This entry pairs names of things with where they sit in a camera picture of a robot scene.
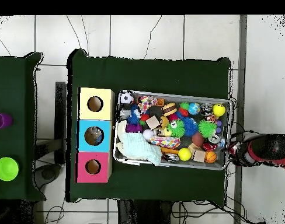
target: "pink box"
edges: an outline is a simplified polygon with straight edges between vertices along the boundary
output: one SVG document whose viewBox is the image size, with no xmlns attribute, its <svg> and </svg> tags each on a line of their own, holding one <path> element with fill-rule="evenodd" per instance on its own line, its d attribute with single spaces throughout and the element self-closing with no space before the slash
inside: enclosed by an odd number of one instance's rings
<svg viewBox="0 0 285 224">
<path fill-rule="evenodd" d="M 90 160 L 99 163 L 96 174 L 87 171 L 86 164 Z M 76 183 L 107 183 L 112 173 L 112 158 L 109 152 L 79 152 Z"/>
</svg>

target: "yellow box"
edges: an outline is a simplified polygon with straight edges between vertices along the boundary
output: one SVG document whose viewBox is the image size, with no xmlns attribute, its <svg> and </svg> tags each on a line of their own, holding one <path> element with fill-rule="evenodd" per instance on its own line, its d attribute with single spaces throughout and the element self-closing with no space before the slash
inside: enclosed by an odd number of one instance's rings
<svg viewBox="0 0 285 224">
<path fill-rule="evenodd" d="M 113 120 L 114 93 L 110 89 L 80 88 L 80 119 Z"/>
</svg>

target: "colorful stacked boxes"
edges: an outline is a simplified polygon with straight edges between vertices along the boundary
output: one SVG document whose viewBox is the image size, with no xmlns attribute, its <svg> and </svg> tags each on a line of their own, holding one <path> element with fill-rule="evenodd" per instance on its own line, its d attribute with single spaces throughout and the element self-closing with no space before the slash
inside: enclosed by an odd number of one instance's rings
<svg viewBox="0 0 285 224">
<path fill-rule="evenodd" d="M 75 182 L 107 183 L 112 173 L 114 93 L 81 87 Z"/>
</svg>

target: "green table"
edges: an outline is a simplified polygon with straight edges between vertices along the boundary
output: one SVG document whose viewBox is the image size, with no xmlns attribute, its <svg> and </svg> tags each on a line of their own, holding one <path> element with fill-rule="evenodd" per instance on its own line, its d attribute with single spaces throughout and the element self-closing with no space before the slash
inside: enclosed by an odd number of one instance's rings
<svg viewBox="0 0 285 224">
<path fill-rule="evenodd" d="M 43 200 L 33 184 L 35 85 L 34 70 L 40 52 L 23 58 L 0 57 L 0 113 L 13 117 L 13 125 L 0 129 L 0 158 L 9 156 L 19 164 L 12 181 L 0 180 L 0 199 Z"/>
<path fill-rule="evenodd" d="M 223 206 L 224 170 L 154 167 L 147 164 L 134 166 L 113 160 L 108 183 L 74 183 L 77 88 L 105 88 L 115 94 L 119 90 L 130 89 L 227 99 L 230 66 L 228 58 L 218 61 L 90 58 L 84 50 L 74 50 L 67 63 L 68 113 L 71 113 L 71 116 L 68 115 L 67 150 L 71 150 L 71 163 L 67 161 L 66 199 L 210 200 Z"/>
</svg>

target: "green cup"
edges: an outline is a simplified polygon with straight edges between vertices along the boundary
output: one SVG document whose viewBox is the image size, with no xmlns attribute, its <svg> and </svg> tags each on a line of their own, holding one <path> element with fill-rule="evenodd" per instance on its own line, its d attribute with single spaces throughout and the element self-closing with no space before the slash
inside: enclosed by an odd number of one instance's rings
<svg viewBox="0 0 285 224">
<path fill-rule="evenodd" d="M 17 162 L 9 157 L 0 159 L 0 179 L 3 181 L 11 181 L 18 175 L 19 166 Z"/>
</svg>

